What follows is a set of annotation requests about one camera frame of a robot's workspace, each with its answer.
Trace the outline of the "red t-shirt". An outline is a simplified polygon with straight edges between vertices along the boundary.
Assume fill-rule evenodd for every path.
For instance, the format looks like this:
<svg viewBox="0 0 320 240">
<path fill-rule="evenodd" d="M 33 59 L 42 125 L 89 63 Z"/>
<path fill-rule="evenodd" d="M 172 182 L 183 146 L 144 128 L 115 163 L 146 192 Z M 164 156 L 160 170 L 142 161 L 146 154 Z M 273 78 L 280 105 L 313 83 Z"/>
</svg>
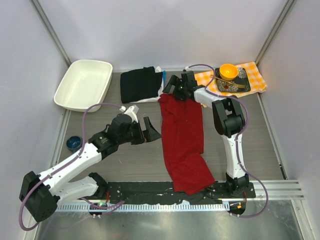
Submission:
<svg viewBox="0 0 320 240">
<path fill-rule="evenodd" d="M 161 138 L 165 167 L 175 192 L 193 195 L 215 182 L 202 157 L 204 127 L 202 106 L 187 99 L 162 94 L 158 100 L 162 116 Z"/>
</svg>

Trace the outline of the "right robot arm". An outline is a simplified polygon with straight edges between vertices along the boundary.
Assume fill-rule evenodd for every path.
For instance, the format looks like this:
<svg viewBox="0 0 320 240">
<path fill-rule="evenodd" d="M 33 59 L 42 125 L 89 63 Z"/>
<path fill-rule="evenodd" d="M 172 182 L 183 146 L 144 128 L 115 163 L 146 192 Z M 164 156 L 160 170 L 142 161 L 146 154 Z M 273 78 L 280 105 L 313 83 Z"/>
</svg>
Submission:
<svg viewBox="0 0 320 240">
<path fill-rule="evenodd" d="M 249 186 L 241 147 L 245 117 L 236 97 L 219 97 L 198 85 L 193 71 L 172 75 L 159 99 L 162 148 L 176 192 L 195 194 L 215 183 L 205 160 L 202 105 L 212 109 L 215 130 L 222 136 L 227 171 L 224 191 L 233 198 Z"/>
</svg>

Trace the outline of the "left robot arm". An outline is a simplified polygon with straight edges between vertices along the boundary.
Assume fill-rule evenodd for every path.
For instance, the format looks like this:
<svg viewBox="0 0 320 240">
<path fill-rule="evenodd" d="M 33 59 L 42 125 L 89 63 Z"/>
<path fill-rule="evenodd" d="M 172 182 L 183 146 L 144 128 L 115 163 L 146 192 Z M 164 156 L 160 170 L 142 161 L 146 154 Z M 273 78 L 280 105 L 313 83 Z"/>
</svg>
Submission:
<svg viewBox="0 0 320 240">
<path fill-rule="evenodd" d="M 64 203 L 83 197 L 102 199 L 107 182 L 96 172 L 75 182 L 70 180 L 90 166 L 115 153 L 122 144 L 140 145 L 156 141 L 161 134 L 148 117 L 145 129 L 133 113 L 120 113 L 105 129 L 94 134 L 77 152 L 58 165 L 39 174 L 27 173 L 22 180 L 19 199 L 36 223 L 48 219 Z"/>
</svg>

